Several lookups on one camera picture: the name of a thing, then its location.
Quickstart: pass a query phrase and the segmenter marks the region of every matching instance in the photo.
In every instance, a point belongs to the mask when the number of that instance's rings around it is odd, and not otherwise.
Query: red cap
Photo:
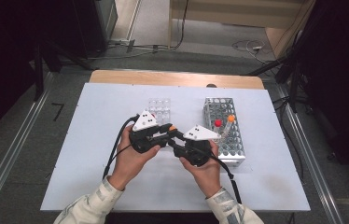
[[[216,127],[221,127],[222,122],[223,122],[223,121],[222,121],[221,119],[216,119],[216,120],[215,120],[215,126],[216,126]]]

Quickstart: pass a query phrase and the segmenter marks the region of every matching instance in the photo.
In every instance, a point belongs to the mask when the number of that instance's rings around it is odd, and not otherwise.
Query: test tube rack
[[[231,125],[228,135],[225,138],[217,139],[218,158],[228,166],[237,167],[244,161],[245,154],[233,99],[206,97],[203,106],[206,128],[213,131],[215,120],[221,119],[222,125],[219,133],[222,134],[228,115],[234,115],[235,121]]]

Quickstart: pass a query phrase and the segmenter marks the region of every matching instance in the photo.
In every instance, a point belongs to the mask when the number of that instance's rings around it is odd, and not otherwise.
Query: hand
[[[218,146],[212,140],[209,140],[213,154],[217,157]],[[204,193],[206,198],[215,195],[220,189],[220,165],[217,161],[210,159],[206,164],[200,167],[195,167],[189,163],[184,157],[180,158],[184,168],[188,170],[197,182],[199,188]]]
[[[118,190],[124,190],[125,186],[139,174],[146,162],[157,155],[161,148],[160,146],[154,146],[145,153],[138,153],[130,146],[129,134],[131,129],[132,125],[126,127],[122,132],[121,140],[117,146],[117,153],[125,147],[127,148],[118,154],[113,174],[107,177],[108,182]]]

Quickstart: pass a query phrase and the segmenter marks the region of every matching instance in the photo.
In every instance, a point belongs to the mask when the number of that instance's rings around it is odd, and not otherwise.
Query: person's right hand
[[[218,146],[212,140],[209,140],[213,154],[217,157]],[[206,164],[200,167],[195,167],[185,158],[180,158],[184,168],[194,176],[199,188],[204,193],[206,198],[215,195],[220,189],[220,164],[213,159],[210,159]]]

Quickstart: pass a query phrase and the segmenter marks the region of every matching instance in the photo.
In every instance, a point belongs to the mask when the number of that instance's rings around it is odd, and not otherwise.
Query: white desk
[[[203,102],[209,96],[234,99],[246,160],[231,171],[243,203],[257,211],[309,211],[267,91],[92,83],[81,93],[41,210],[63,210],[96,189],[120,126],[147,107],[148,98],[171,98],[171,122],[185,132],[203,124]],[[226,173],[221,174],[221,182],[233,195]],[[191,174],[168,147],[127,186],[115,211],[210,209]]]

